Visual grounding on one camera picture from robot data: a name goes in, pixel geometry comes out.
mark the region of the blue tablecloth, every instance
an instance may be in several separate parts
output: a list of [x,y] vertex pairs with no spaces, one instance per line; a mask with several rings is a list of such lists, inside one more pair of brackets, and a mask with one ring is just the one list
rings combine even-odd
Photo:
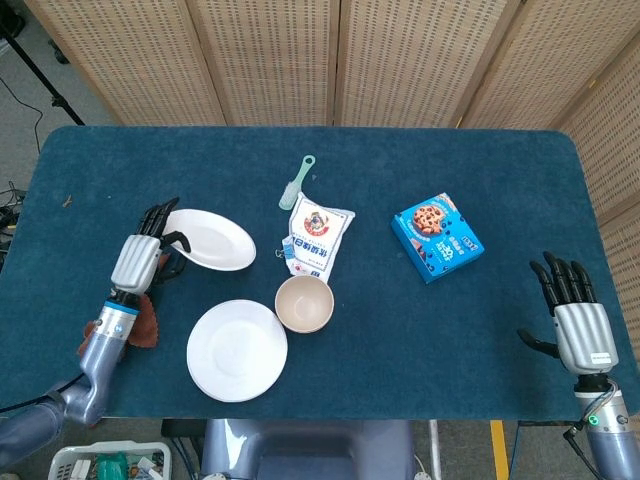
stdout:
[[[331,322],[287,333],[289,356],[264,395],[223,404],[186,365],[189,333],[212,306],[246,298],[273,308],[288,277],[276,258],[288,212],[278,200],[305,154],[304,192],[354,210],[333,269]],[[390,220],[447,192],[486,247],[425,285]],[[73,203],[63,207],[71,195]],[[0,404],[78,371],[127,235],[149,206],[216,212],[244,227],[258,255],[240,272],[189,264],[161,287],[159,345],[129,348],[113,379],[115,416],[256,418],[576,418],[575,378],[527,349],[524,326],[553,327],[530,259],[579,259],[608,309],[620,354],[613,376],[632,411],[638,371],[582,170],[557,132],[350,128],[73,127],[43,148],[0,276]]]

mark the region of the basket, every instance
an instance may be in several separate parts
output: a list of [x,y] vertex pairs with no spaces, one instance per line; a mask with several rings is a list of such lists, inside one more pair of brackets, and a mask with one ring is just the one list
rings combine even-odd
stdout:
[[99,453],[123,452],[129,455],[153,455],[161,452],[164,457],[163,480],[171,479],[171,450],[162,442],[136,443],[130,440],[98,442],[83,447],[65,447],[53,457],[48,480],[69,480],[77,460],[93,460]]

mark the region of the robotic hand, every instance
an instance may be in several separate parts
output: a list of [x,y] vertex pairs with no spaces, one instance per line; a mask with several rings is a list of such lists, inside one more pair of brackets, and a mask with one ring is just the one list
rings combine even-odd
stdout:
[[163,235],[167,218],[178,200],[174,198],[147,210],[136,234],[130,235],[122,247],[111,274],[114,287],[80,360],[84,375],[77,382],[54,387],[45,400],[0,424],[0,470],[55,439],[65,418],[85,425],[93,425],[102,418],[111,375],[139,313],[139,296],[152,284],[173,278],[184,269],[186,259],[180,256],[173,269],[157,273],[162,250],[180,242],[185,251],[191,251],[181,232]]
[[[544,252],[544,258],[551,277],[539,263],[530,265],[542,286],[558,343],[542,342],[525,329],[518,330],[518,335],[530,348],[559,358],[569,372],[578,376],[574,393],[583,414],[564,438],[594,476],[606,480],[639,479],[638,442],[628,424],[622,392],[607,376],[618,364],[607,312],[597,303],[589,275],[579,263],[571,262],[569,266],[549,252]],[[574,440],[585,425],[597,470]]]

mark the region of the cookie box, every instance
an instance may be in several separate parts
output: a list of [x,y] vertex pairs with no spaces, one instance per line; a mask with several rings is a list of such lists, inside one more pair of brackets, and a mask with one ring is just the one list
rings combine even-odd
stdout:
[[391,228],[427,283],[484,252],[478,237],[446,193],[396,214]]

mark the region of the white plate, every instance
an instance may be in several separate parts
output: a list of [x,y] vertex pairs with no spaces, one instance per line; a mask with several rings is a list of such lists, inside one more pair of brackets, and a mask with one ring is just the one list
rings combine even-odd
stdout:
[[198,265],[214,270],[241,270],[256,258],[256,245],[247,232],[228,218],[204,210],[175,210],[164,233],[179,231],[191,245],[187,253],[176,242],[172,246]]
[[244,402],[273,385],[287,359],[287,336],[274,313],[231,300],[205,313],[189,336],[187,365],[195,384],[221,402]]

